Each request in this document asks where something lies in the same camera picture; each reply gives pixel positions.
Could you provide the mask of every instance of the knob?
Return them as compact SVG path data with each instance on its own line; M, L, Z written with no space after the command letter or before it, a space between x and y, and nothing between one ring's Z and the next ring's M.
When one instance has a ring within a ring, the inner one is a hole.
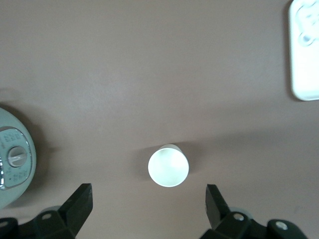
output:
M26 151L24 148L17 146L10 149L8 154L8 162L11 167L21 167L27 160Z

